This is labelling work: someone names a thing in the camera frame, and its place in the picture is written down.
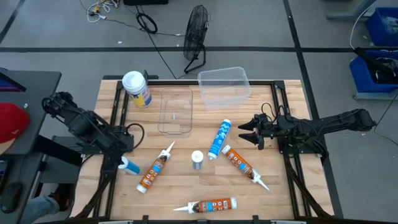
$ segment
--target person's leg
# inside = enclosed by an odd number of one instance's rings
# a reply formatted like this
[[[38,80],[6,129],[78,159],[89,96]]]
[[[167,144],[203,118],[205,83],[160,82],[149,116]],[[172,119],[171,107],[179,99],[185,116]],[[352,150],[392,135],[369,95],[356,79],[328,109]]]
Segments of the person's leg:
[[[38,196],[27,201],[20,224],[32,224],[38,218],[48,214],[55,214],[60,210],[58,202],[46,195]]]
[[[69,208],[73,200],[73,185],[59,184],[54,193],[41,195],[27,201],[19,224],[32,224],[45,215],[63,212]]]

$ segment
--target orange caulk tube label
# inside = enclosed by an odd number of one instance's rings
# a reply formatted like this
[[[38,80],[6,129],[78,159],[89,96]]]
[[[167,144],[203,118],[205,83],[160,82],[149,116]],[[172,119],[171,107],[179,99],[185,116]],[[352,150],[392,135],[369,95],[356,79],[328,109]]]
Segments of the orange caulk tube label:
[[[255,175],[253,173],[253,167],[251,167],[233,148],[230,148],[228,152],[224,154],[244,175],[254,180]]]
[[[192,207],[192,211],[194,213],[215,212],[230,209],[232,209],[232,202],[230,198],[197,202]]]
[[[167,156],[160,156],[158,159],[156,159],[139,183],[148,189],[152,185],[155,178],[160,174],[160,172],[162,172],[166,161]]]

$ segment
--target caulk tube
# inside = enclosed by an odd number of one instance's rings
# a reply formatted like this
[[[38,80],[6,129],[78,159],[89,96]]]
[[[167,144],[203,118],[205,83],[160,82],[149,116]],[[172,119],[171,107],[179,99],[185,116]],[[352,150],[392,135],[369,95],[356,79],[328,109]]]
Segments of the caulk tube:
[[[253,169],[248,162],[246,162],[231,146],[226,145],[223,149],[223,154],[253,183],[261,184],[265,189],[269,190],[267,185],[261,180],[261,175]]]
[[[124,156],[121,158],[122,164],[119,165],[119,170],[123,170],[131,175],[139,174],[139,166],[126,159]]]
[[[189,202],[188,206],[176,208],[174,211],[188,211],[189,214],[215,212],[223,210],[236,209],[236,198],[222,198],[214,200],[206,200],[201,202]]]
[[[152,185],[155,178],[162,172],[162,169],[168,159],[170,159],[170,150],[172,149],[174,142],[167,148],[166,150],[162,150],[162,152],[158,155],[155,162],[151,165],[146,174],[142,177],[141,181],[137,185],[137,190],[141,193],[146,193],[148,188]]]
[[[220,149],[221,147],[223,147],[226,135],[228,134],[229,129],[231,129],[231,125],[232,122],[228,119],[225,119],[222,122],[220,129],[218,130],[218,133],[213,141],[213,144],[210,147],[209,153],[207,154],[209,160],[217,159],[218,154],[220,153]]]

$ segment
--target gray floor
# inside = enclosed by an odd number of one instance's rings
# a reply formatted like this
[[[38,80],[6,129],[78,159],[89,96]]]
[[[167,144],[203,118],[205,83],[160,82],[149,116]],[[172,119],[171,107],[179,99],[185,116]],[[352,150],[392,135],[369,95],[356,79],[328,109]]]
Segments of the gray floor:
[[[82,0],[87,7],[93,0]],[[327,12],[352,10],[360,0],[290,0],[302,47],[349,47],[352,22],[325,19]],[[276,0],[170,0],[165,6],[144,6],[161,32],[183,34],[192,7],[203,4],[211,14],[207,46],[293,47],[294,43],[282,1]],[[0,30],[5,26],[17,0],[0,2]],[[378,6],[398,7],[394,0],[379,0]],[[106,14],[137,25],[125,7]],[[158,46],[182,46],[183,38],[155,36]],[[360,22],[354,33],[355,46],[369,47],[366,28]],[[78,0],[26,0],[0,45],[4,47],[151,47],[147,34],[115,22],[89,24]],[[162,52],[177,76],[188,63],[181,52]],[[250,79],[302,79],[295,53],[208,52],[202,70],[240,66]],[[355,92],[349,63],[350,53],[305,53],[305,63],[320,116],[354,108],[367,109],[378,120],[388,102],[354,101]],[[95,107],[103,75],[122,75],[130,70],[148,70],[162,79],[172,76],[156,52],[95,53],[0,53],[0,67],[18,70],[51,70],[63,74],[59,91],[69,91],[79,106]],[[377,131],[396,141],[398,124],[393,105]],[[44,136],[67,136],[58,122],[46,119]],[[326,137],[333,172],[345,218],[398,222],[398,148],[373,132],[342,131]]]

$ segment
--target clear plastic bin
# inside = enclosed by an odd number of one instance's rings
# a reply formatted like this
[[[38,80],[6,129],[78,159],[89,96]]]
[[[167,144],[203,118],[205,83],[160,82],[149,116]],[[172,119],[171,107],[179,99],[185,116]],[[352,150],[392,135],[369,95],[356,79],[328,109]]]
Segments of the clear plastic bin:
[[[239,106],[251,94],[248,77],[241,67],[200,72],[198,82],[201,98],[209,110]]]
[[[188,88],[165,88],[157,129],[170,138],[189,137],[192,129],[192,90]]]

